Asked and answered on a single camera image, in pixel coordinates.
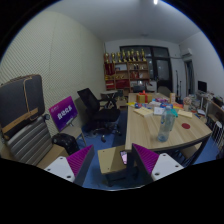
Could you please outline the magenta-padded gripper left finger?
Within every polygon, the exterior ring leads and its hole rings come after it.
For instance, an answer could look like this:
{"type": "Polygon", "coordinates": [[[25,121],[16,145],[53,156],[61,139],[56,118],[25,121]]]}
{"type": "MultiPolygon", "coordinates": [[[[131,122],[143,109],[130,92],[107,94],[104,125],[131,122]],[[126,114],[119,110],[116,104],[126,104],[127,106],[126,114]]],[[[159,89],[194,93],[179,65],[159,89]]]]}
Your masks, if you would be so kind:
{"type": "Polygon", "coordinates": [[[45,171],[82,186],[94,154],[94,146],[87,146],[68,157],[59,156],[45,171]]]}

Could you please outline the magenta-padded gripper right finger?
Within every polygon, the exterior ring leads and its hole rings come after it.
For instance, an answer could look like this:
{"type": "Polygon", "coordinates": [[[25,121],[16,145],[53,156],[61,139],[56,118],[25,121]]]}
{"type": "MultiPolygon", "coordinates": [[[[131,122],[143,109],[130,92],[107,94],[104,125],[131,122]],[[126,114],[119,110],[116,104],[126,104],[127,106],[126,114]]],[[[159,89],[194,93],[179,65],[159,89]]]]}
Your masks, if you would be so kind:
{"type": "Polygon", "coordinates": [[[138,144],[132,144],[132,155],[137,172],[145,183],[157,181],[183,169],[183,166],[167,153],[158,154],[138,144]]]}

